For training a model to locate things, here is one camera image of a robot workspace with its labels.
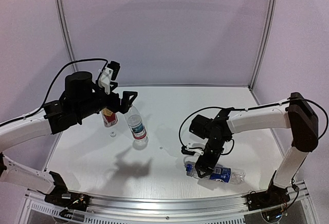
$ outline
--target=red can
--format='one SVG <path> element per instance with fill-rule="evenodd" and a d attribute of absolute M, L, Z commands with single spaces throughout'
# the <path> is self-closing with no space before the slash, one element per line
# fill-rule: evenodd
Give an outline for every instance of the red can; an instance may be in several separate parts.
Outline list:
<path fill-rule="evenodd" d="M 111 127 L 118 122 L 117 114 L 115 114 L 111 110 L 108 110 L 107 108 L 102 110 L 102 117 L 105 127 Z"/>

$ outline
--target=upright water bottle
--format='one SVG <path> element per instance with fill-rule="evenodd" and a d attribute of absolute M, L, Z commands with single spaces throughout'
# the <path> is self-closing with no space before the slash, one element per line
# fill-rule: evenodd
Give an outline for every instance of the upright water bottle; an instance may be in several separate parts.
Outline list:
<path fill-rule="evenodd" d="M 143 146 L 148 142 L 148 135 L 145 126 L 140 116 L 139 111 L 135 106 L 131 106 L 129 111 L 124 115 L 130 131 L 137 145 Z"/>
<path fill-rule="evenodd" d="M 194 162 L 188 162 L 186 164 L 186 175 L 199 179 L 194 164 Z M 245 182 L 245 176 L 246 173 L 243 170 L 216 166 L 211 175 L 202 179 L 221 181 L 230 184 L 241 184 Z"/>

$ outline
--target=metal frame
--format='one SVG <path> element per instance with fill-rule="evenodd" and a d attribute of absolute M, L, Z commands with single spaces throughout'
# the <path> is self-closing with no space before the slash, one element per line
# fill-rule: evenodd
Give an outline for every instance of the metal frame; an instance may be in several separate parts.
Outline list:
<path fill-rule="evenodd" d="M 317 223 L 304 181 L 297 183 L 309 223 Z M 296 193 L 288 188 L 291 201 Z M 260 212 L 248 211 L 245 194 L 200 199 L 133 199 L 92 195 L 87 212 L 75 211 L 72 220 L 78 223 L 244 223 L 244 216 Z M 62 208 L 44 202 L 44 196 L 28 190 L 19 223 L 26 223 L 31 210 L 59 217 Z"/>
<path fill-rule="evenodd" d="M 62 30 L 65 48 L 66 48 L 66 51 L 68 54 L 68 58 L 72 62 L 72 61 L 76 60 L 76 57 L 74 55 L 69 30 L 67 28 L 63 0 L 55 0 L 55 3 L 56 3 L 59 22 L 60 22 L 60 27 Z M 72 67 L 73 72 L 79 71 L 78 66 L 76 64 L 72 64 L 71 67 Z"/>
<path fill-rule="evenodd" d="M 268 37 L 269 37 L 272 21 L 273 21 L 275 4 L 276 4 L 276 0 L 268 1 L 268 8 L 267 8 L 267 12 L 266 12 L 266 20 L 265 20 L 263 33 L 262 33 L 261 44 L 258 49 L 256 62 L 255 62 L 255 65 L 254 65 L 254 68 L 252 71 L 252 77 L 251 77 L 251 80 L 249 83 L 249 88 L 251 90 L 253 90 L 255 87 L 257 77 L 258 77 L 260 69 L 261 69 L 261 65 L 262 65 L 262 61 L 264 58 L 265 49 L 266 49 L 266 45 L 268 42 Z"/>

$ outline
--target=blue label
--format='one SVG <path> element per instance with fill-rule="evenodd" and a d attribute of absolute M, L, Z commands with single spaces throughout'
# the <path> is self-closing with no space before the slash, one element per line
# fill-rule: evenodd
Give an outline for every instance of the blue label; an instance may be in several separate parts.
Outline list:
<path fill-rule="evenodd" d="M 209 179 L 228 183 L 230 177 L 231 169 L 228 169 L 227 167 L 215 167 Z"/>

